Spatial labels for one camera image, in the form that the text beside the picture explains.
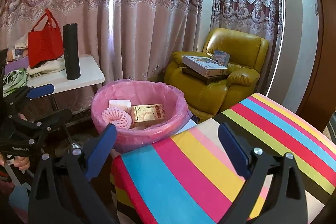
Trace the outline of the person's left hand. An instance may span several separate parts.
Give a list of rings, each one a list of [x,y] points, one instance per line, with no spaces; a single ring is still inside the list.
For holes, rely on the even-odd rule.
[[[6,159],[2,155],[2,153],[0,153],[0,165],[4,167],[5,163]],[[14,166],[17,167],[19,170],[27,170],[30,167],[30,158],[17,156],[14,160]]]

